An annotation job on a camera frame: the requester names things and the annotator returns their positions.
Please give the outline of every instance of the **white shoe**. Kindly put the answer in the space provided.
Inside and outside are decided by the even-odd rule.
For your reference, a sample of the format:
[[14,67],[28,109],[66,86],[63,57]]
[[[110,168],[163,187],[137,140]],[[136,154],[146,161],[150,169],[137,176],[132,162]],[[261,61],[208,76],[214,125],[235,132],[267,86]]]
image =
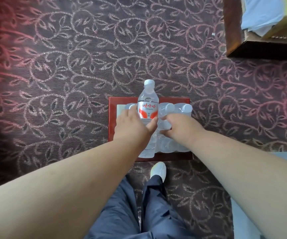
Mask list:
[[154,175],[159,175],[162,178],[162,182],[165,181],[165,175],[167,173],[167,168],[164,162],[156,163],[150,170],[150,178]]

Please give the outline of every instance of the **bottle label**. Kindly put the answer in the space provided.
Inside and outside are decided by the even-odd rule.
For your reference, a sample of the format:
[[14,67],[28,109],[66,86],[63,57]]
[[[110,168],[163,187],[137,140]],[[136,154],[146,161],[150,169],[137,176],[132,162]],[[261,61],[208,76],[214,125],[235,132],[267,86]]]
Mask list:
[[140,118],[153,119],[158,116],[158,103],[155,102],[138,102],[138,114]]

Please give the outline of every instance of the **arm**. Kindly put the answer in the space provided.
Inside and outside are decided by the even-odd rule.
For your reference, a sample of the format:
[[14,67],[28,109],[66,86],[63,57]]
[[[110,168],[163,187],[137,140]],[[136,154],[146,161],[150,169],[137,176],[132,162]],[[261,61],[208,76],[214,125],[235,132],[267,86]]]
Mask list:
[[114,141],[0,186],[0,238],[83,238],[156,127],[125,110]]
[[287,160],[206,131],[191,117],[166,119],[172,129],[164,134],[209,168],[267,238],[287,238]]

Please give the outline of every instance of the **patterned carpet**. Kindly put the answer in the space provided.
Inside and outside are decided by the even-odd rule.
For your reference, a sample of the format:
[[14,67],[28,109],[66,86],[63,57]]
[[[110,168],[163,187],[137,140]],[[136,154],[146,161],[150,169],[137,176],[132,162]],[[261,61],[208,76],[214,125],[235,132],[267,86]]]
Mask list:
[[[222,0],[0,0],[0,184],[107,141],[108,97],[190,97],[193,117],[287,151],[287,61],[225,57]],[[152,163],[130,177],[141,200]],[[169,201],[201,238],[233,238],[229,195],[168,162]]]

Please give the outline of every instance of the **floral carpet pattern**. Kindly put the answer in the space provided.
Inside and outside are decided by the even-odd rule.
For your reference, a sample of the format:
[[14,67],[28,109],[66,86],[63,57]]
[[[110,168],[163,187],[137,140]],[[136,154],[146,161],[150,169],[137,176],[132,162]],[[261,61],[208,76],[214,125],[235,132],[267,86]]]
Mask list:
[[[108,97],[190,97],[206,129],[287,151],[287,61],[225,57],[222,0],[0,0],[0,184],[107,142]],[[152,163],[130,171],[141,200]],[[201,238],[233,238],[228,193],[168,162],[169,201]]]

